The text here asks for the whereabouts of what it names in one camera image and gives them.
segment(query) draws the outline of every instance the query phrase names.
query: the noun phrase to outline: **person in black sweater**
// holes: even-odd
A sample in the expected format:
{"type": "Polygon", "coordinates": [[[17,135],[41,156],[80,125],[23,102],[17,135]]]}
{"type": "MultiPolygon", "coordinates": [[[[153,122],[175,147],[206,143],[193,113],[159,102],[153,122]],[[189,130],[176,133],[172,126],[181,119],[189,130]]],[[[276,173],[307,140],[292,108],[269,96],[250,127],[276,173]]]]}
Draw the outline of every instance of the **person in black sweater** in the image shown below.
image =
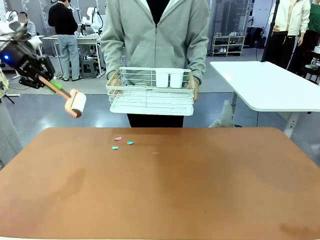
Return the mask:
{"type": "Polygon", "coordinates": [[[72,66],[72,81],[80,80],[80,63],[77,36],[78,24],[68,8],[71,0],[60,0],[49,10],[48,24],[55,28],[61,54],[62,80],[69,81],[69,66],[72,66]]]}

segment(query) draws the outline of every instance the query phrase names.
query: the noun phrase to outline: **black sweater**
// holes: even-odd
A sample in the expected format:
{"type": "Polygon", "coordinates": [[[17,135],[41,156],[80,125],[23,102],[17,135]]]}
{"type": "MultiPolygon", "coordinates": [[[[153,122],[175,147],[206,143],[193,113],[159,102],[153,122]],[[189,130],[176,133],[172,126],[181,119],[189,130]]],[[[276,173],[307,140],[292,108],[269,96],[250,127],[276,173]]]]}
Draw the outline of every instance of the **black sweater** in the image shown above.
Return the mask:
{"type": "Polygon", "coordinates": [[[153,21],[158,24],[170,0],[146,0],[152,13],[153,21]]]}
{"type": "Polygon", "coordinates": [[[58,35],[74,35],[78,29],[72,11],[59,2],[50,8],[48,24],[58,35]]]}

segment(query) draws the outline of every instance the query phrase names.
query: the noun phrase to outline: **black pole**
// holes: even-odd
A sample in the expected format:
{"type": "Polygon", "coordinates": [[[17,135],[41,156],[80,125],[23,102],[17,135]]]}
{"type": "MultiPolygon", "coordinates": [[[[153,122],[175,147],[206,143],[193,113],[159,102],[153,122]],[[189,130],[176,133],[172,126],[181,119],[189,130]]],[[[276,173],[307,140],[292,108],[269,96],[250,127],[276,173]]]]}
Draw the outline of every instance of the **black pole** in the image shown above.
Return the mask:
{"type": "Polygon", "coordinates": [[[280,4],[280,0],[276,0],[275,1],[275,8],[274,8],[274,14],[273,14],[272,22],[270,23],[269,34],[268,34],[268,37],[266,39],[265,48],[264,48],[264,52],[263,52],[262,59],[261,59],[262,63],[264,63],[266,61],[266,55],[267,55],[267,52],[268,52],[270,39],[271,39],[271,36],[272,36],[272,32],[274,30],[274,26],[276,24],[276,17],[277,17],[279,4],[280,4]]]}

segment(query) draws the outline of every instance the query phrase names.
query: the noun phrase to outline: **wire rack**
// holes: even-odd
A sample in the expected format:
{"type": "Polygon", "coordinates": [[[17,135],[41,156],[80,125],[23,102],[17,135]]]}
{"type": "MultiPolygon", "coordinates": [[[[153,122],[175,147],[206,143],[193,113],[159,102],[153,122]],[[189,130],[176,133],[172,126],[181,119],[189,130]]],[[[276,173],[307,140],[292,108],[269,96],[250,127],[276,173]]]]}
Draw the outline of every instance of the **wire rack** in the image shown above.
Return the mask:
{"type": "Polygon", "coordinates": [[[121,67],[106,84],[110,111],[119,114],[191,116],[194,77],[184,70],[182,88],[156,87],[156,68],[121,67]]]}

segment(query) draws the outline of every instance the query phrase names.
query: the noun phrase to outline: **black pants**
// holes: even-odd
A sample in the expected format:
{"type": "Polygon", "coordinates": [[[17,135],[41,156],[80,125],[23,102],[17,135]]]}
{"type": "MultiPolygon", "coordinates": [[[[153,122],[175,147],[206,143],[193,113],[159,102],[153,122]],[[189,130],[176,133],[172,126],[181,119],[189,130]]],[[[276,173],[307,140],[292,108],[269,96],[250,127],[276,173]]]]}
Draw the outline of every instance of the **black pants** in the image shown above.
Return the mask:
{"type": "Polygon", "coordinates": [[[287,33],[273,33],[265,60],[287,69],[295,47],[295,41],[296,36],[287,36],[287,33]]]}
{"type": "Polygon", "coordinates": [[[184,116],[128,114],[132,128],[183,128],[184,116]]]}
{"type": "Polygon", "coordinates": [[[306,73],[301,71],[301,68],[302,66],[311,63],[313,57],[310,56],[307,52],[313,51],[315,49],[315,46],[318,45],[319,37],[320,34],[316,31],[306,31],[302,45],[295,48],[294,54],[288,67],[288,71],[299,76],[306,75],[306,73]]]}

